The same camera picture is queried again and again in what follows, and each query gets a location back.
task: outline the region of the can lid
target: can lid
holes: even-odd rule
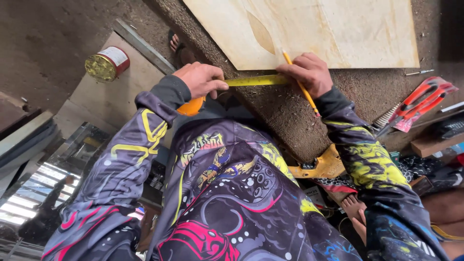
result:
[[[112,82],[116,78],[115,65],[100,54],[91,55],[85,60],[85,70],[101,83]]]

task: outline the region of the cuff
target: cuff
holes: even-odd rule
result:
[[[187,84],[172,74],[164,76],[157,85],[151,88],[150,92],[174,110],[192,99]]]
[[[314,104],[322,118],[325,118],[350,105],[351,102],[334,85],[330,91],[315,99]]]

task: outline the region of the workbench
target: workbench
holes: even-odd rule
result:
[[[204,63],[222,68],[225,78],[273,74],[274,71],[237,71],[214,43],[182,0],[144,0],[178,34],[182,42]],[[464,86],[464,34],[462,7],[456,0],[412,0],[415,32],[421,70],[434,73],[405,77],[419,69],[338,69],[331,70],[334,84],[356,104],[356,113],[372,123],[387,110],[402,102],[429,76],[441,76],[456,87]],[[231,88],[235,96],[260,121],[265,123],[297,160],[311,162],[330,144],[327,129],[313,117],[307,101],[290,88],[247,86]],[[455,92],[417,123],[433,119],[437,110],[464,101],[464,91]],[[409,133],[385,135],[381,140],[389,151],[401,150],[423,128]]]

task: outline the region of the man's left hand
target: man's left hand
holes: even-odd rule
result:
[[[179,77],[190,90],[192,99],[206,96],[208,93],[211,98],[218,97],[217,90],[228,90],[229,85],[225,83],[224,74],[219,67],[194,62],[186,64],[173,75]]]

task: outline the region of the plywood sheet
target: plywood sheet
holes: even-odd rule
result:
[[[164,74],[115,32],[102,49],[108,46],[124,50],[130,59],[130,67],[113,82],[106,84],[85,74],[70,101],[119,130],[137,111],[134,104],[137,94],[149,91]]]
[[[329,68],[419,67],[410,0],[183,0],[237,70],[314,52]]]

